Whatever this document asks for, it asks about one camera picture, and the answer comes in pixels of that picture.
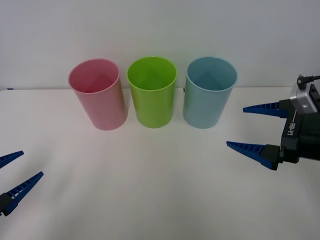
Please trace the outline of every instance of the cup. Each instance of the cup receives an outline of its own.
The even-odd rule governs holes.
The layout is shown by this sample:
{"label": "cup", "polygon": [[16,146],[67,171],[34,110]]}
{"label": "cup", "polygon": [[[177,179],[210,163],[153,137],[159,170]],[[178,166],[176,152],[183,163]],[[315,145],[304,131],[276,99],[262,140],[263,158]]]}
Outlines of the cup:
{"label": "cup", "polygon": [[97,129],[113,130],[127,119],[117,65],[107,59],[91,59],[76,66],[68,82]]}
{"label": "cup", "polygon": [[148,128],[160,128],[173,115],[177,69],[167,59],[149,56],[135,61],[127,78],[138,121]]}
{"label": "cup", "polygon": [[186,71],[183,117],[198,129],[214,126],[237,82],[237,71],[218,57],[194,60]]}

